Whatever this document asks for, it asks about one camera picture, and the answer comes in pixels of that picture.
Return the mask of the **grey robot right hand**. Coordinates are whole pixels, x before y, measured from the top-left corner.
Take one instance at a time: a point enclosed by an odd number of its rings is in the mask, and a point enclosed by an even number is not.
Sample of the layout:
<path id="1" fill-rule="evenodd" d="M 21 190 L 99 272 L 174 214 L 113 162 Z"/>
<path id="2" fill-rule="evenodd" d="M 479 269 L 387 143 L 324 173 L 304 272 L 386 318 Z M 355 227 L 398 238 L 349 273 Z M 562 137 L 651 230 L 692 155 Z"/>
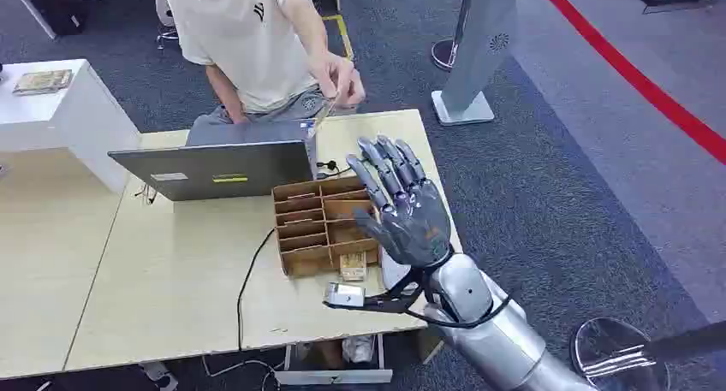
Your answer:
<path id="1" fill-rule="evenodd" d="M 378 135 L 357 140 L 362 158 L 346 156 L 378 211 L 354 211 L 357 225 L 397 263 L 436 267 L 454 253 L 451 220 L 442 195 L 411 146 Z"/>

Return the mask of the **person's left hand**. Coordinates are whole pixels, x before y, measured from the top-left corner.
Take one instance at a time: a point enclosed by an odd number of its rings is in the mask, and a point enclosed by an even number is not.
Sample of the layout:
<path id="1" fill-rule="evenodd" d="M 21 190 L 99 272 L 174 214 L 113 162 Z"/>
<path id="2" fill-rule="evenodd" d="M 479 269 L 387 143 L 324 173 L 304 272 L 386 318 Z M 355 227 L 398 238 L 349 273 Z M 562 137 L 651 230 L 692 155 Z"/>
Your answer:
<path id="1" fill-rule="evenodd" d="M 359 71 L 352 61 L 329 51 L 308 57 L 311 75 L 322 93 L 340 108 L 356 108 L 366 97 Z"/>

